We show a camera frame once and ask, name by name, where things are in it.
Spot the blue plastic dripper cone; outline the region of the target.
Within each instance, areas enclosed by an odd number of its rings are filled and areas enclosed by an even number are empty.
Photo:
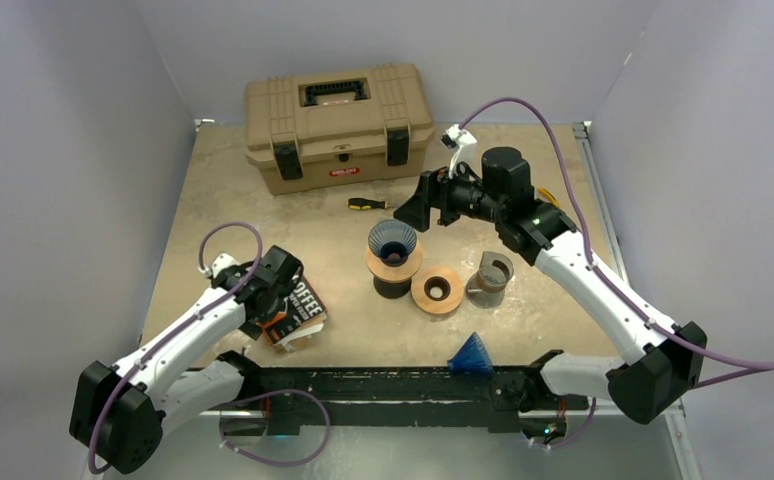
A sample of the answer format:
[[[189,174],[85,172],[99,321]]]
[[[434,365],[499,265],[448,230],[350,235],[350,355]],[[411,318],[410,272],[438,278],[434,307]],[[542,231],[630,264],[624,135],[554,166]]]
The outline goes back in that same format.
[[[369,251],[384,265],[398,267],[415,251],[417,234],[405,223],[387,219],[371,228],[367,244]]]

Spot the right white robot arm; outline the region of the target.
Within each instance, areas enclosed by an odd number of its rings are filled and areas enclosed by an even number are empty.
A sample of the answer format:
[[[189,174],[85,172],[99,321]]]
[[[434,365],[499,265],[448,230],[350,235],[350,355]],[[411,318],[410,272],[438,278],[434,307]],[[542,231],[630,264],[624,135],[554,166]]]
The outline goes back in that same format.
[[[439,210],[441,226],[461,217],[492,223],[504,246],[561,286],[615,346],[615,357],[557,353],[546,359],[524,381],[532,404],[547,407],[564,395],[602,398],[646,425],[697,385],[704,330],[694,322],[679,325],[605,272],[574,221],[536,196],[519,150],[485,151],[479,174],[465,163],[455,174],[446,167],[423,172],[394,217],[425,232],[432,209]]]

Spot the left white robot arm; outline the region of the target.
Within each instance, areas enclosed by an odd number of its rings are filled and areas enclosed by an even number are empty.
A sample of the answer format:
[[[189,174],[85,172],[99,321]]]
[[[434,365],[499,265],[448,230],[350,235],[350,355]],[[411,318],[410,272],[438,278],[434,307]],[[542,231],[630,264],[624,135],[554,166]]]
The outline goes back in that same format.
[[[199,270],[209,287],[169,327],[115,363],[94,361],[81,372],[69,432],[87,447],[90,473],[128,474],[142,466],[182,408],[174,388],[184,373],[228,333],[272,318],[304,266],[272,246],[245,263],[220,254]]]

